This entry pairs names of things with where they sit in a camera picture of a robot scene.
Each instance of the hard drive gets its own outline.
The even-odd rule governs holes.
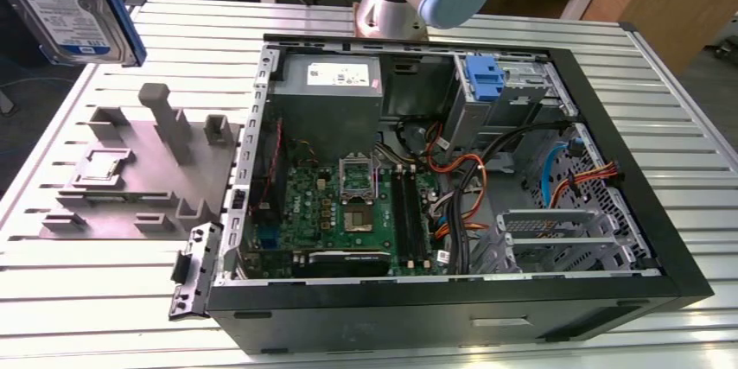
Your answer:
[[[8,0],[57,64],[139,66],[145,49],[123,0]]]

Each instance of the gray block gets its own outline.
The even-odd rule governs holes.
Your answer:
[[[191,126],[183,110],[172,110],[167,98],[169,88],[165,84],[145,83],[139,90],[139,101],[151,109],[157,121],[156,131],[161,141],[172,152],[179,165],[191,164],[192,155],[187,143],[191,140]]]
[[[97,107],[89,117],[88,126],[99,141],[123,141],[117,127],[128,125],[120,107]]]
[[[205,138],[211,146],[233,144],[233,134],[228,127],[228,117],[220,115],[208,115],[205,118]]]
[[[197,207],[192,209],[187,200],[180,199],[180,204],[176,207],[175,218],[180,221],[184,228],[193,228],[215,219],[215,215],[209,210],[208,203],[204,199],[199,200]]]
[[[133,225],[141,232],[171,232],[176,230],[164,213],[136,213]]]
[[[72,212],[53,212],[41,222],[49,232],[81,232],[84,231],[84,219]]]

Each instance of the floor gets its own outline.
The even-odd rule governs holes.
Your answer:
[[[711,51],[705,50],[679,81],[727,142],[738,149],[738,66],[715,59]]]
[[[16,104],[9,117],[0,118],[0,196],[11,185],[79,73],[79,67],[21,66],[0,55],[0,89]],[[8,82],[28,78],[37,80],[1,87]],[[715,59],[711,51],[705,50],[679,80],[727,141],[738,148],[738,118],[734,116],[734,109],[738,108],[738,66]]]

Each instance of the power supply label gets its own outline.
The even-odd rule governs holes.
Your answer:
[[[314,62],[308,65],[308,86],[370,86],[370,65]]]
[[[107,54],[111,50],[85,0],[28,0],[55,43],[73,54]]]

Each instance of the motherboard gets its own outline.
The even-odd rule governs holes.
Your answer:
[[[249,277],[296,277],[308,255],[315,259],[316,253],[328,263],[351,262],[368,273],[382,266],[388,267],[387,275],[438,272],[430,261],[428,222],[422,214],[436,197],[435,175],[414,168],[362,171],[352,164],[346,166],[351,167],[343,171],[340,167],[290,168],[283,221],[256,226],[260,250],[248,255],[260,274]],[[346,199],[347,189],[364,189],[368,194],[370,187],[374,199]],[[339,269],[362,273],[351,267]],[[319,273],[319,277],[336,277],[331,270]]]

